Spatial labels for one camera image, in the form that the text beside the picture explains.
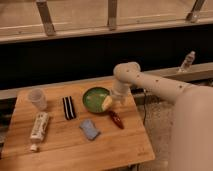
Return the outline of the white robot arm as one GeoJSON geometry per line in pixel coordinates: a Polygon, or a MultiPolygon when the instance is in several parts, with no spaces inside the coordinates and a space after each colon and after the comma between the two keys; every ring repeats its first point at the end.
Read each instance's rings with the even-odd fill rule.
{"type": "Polygon", "coordinates": [[[113,75],[113,100],[136,85],[173,104],[168,171],[213,171],[213,87],[145,74],[137,62],[116,65],[113,75]]]}

